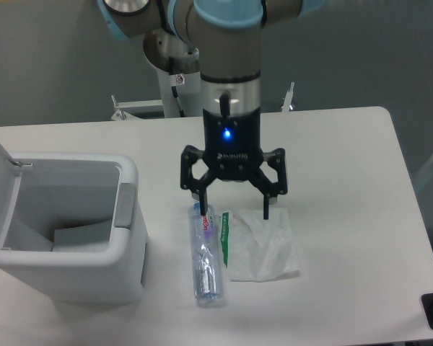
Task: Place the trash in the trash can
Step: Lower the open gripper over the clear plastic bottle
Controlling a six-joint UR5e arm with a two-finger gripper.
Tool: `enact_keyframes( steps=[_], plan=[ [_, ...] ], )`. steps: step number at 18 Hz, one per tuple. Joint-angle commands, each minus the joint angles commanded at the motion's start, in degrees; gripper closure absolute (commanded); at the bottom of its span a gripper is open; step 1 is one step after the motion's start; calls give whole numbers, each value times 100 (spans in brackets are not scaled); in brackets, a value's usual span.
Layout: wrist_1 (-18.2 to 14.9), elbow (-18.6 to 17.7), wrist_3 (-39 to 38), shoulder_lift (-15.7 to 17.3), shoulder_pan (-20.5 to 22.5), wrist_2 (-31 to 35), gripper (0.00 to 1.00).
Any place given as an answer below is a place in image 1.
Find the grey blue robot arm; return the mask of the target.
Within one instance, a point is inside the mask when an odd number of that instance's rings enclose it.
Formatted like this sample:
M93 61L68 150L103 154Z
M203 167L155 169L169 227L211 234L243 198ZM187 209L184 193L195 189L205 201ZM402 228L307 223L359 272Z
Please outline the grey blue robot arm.
M288 191L285 151L261 149L261 33L320 1L99 1L122 38L163 30L198 53L205 148L183 149L180 186L208 209L215 180L250 182L263 202Z

